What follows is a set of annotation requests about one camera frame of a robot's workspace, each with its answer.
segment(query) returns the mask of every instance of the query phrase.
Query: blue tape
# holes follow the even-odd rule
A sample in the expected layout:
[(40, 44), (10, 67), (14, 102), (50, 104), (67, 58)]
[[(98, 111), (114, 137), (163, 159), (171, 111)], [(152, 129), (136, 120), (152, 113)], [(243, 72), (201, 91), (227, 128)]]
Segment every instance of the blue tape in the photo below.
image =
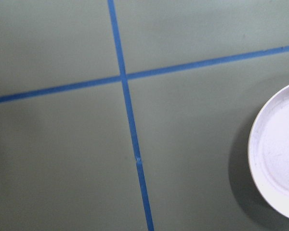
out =
[(135, 78), (142, 78), (142, 77), (148, 77), (148, 76), (155, 76), (155, 75), (161, 75), (165, 73), (183, 71), (183, 70), (223, 64), (223, 63), (229, 63), (229, 62), (234, 62), (234, 61), (239, 61), (239, 60), (244, 60), (244, 59), (257, 58), (257, 57), (285, 53), (285, 52), (289, 52), (289, 46), (273, 48), (273, 49), (269, 49), (265, 51), (254, 51), (254, 52), (249, 52), (249, 53), (244, 53), (244, 54), (236, 54), (236, 55), (231, 55), (231, 56), (226, 56), (226, 57), (221, 57), (221, 58), (193, 62), (189, 64), (163, 67), (163, 68), (158, 68), (158, 69), (153, 69), (153, 70), (148, 70), (148, 71), (141, 71), (137, 73), (127, 74), (126, 78), (135, 79)]
[(97, 86), (97, 85), (102, 85), (102, 84), (107, 84), (107, 83), (114, 83), (114, 82), (119, 82), (119, 81), (121, 81), (121, 78), (116, 76), (116, 77), (95, 79), (95, 80), (90, 80), (90, 81), (85, 81), (85, 82), (80, 82), (80, 83), (72, 83), (72, 84), (67, 84), (67, 85), (62, 85), (62, 86), (52, 87), (52, 88), (32, 90), (32, 91), (27, 91), (27, 92), (12, 94), (12, 95), (0, 96), (0, 103), (13, 101), (13, 100), (20, 100), (20, 99), (25, 99), (25, 98), (31, 98), (31, 97), (36, 97), (40, 95), (58, 93), (62, 91), (88, 88), (92, 86)]
[(130, 95), (129, 85), (128, 85), (126, 73), (125, 73), (125, 64), (124, 64), (123, 51), (122, 51), (122, 46), (121, 46), (115, 4), (113, 0), (108, 0), (108, 7), (109, 7), (110, 20), (111, 20), (113, 36), (114, 36), (114, 41), (115, 41), (115, 46), (116, 46), (116, 51), (117, 51), (117, 58), (118, 58), (118, 64), (119, 64), (119, 70), (120, 70), (120, 77), (122, 81), (125, 106), (126, 106), (126, 111), (127, 111), (127, 116), (128, 116), (129, 126), (130, 126), (131, 141), (133, 145), (134, 156), (136, 159), (138, 179), (139, 179), (140, 190), (141, 190), (141, 195), (142, 195), (143, 204), (144, 204), (144, 213), (145, 213), (146, 223), (147, 223), (148, 230), (154, 231), (150, 202), (149, 202), (148, 192), (147, 192), (146, 183), (145, 183), (145, 174), (144, 174), (143, 163), (141, 160), (141, 155), (140, 155), (140, 150), (139, 150), (134, 114), (132, 110), (131, 95)]

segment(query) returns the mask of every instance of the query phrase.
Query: blue stripe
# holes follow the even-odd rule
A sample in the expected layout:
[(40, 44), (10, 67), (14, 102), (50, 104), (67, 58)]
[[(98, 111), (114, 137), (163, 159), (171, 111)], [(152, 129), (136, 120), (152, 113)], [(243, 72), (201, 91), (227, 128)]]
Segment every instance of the blue stripe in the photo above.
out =
[(88, 88), (92, 86), (107, 84), (107, 83), (114, 83), (121, 81), (121, 78), (118, 76), (115, 77), (108, 77), (108, 78), (102, 78), (102, 79), (96, 79), (96, 80), (90, 80), (86, 82), (80, 82), (80, 83), (73, 83), (73, 84), (66, 84), (58, 87), (52, 87), (52, 88), (45, 88), (40, 90), (32, 90), (12, 95), (6, 95), (6, 96), (0, 96), (0, 103), (7, 102), (7, 101), (13, 101), (13, 100), (20, 100), (25, 98), (31, 98), (41, 95), (47, 95), (52, 93), (58, 93), (68, 90), (75, 90), (80, 88)]
[(123, 51), (122, 51), (122, 46), (121, 46), (118, 22), (117, 22), (115, 5), (114, 5), (113, 0), (108, 0), (108, 7), (109, 7), (110, 20), (111, 20), (113, 36), (114, 36), (114, 41), (115, 41), (115, 46), (116, 46), (116, 51), (117, 51), (117, 58), (118, 58), (118, 64), (119, 64), (119, 69), (120, 69), (120, 77), (122, 81), (126, 112), (127, 112), (129, 126), (130, 126), (131, 141), (133, 145), (134, 156), (136, 159), (138, 179), (139, 179), (140, 190), (141, 190), (141, 195), (142, 195), (143, 204), (144, 204), (144, 213), (145, 213), (146, 223), (147, 223), (148, 230), (154, 231), (149, 197), (148, 197), (148, 192), (147, 192), (146, 183), (145, 183), (145, 174), (144, 174), (143, 163), (141, 160), (141, 155), (140, 155), (140, 150), (139, 150), (134, 114), (132, 110), (131, 95), (130, 95), (129, 85), (128, 85), (126, 73), (125, 73)]
[(188, 70), (188, 69), (193, 69), (193, 68), (200, 68), (200, 67), (205, 67), (205, 66), (229, 63), (229, 62), (234, 62), (234, 61), (239, 61), (239, 60), (244, 60), (244, 59), (257, 58), (257, 57), (285, 53), (285, 52), (289, 52), (289, 46), (273, 48), (273, 49), (269, 49), (265, 51), (254, 51), (254, 52), (249, 52), (249, 53), (244, 53), (244, 54), (236, 54), (236, 55), (231, 55), (231, 56), (226, 56), (226, 57), (221, 57), (221, 58), (193, 62), (189, 64), (163, 67), (163, 68), (158, 68), (158, 69), (153, 69), (153, 70), (148, 70), (148, 71), (141, 71), (137, 73), (127, 74), (126, 78), (134, 79), (134, 78), (155, 76), (155, 75), (161, 75), (161, 74), (170, 73), (170, 72), (183, 71), (183, 70)]

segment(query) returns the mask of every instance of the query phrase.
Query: round plate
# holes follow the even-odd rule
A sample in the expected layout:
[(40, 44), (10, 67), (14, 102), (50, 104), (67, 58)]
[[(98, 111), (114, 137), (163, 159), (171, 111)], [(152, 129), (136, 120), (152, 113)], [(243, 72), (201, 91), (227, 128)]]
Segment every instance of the round plate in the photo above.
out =
[(275, 210), (289, 218), (289, 85), (257, 115), (248, 155), (258, 190)]

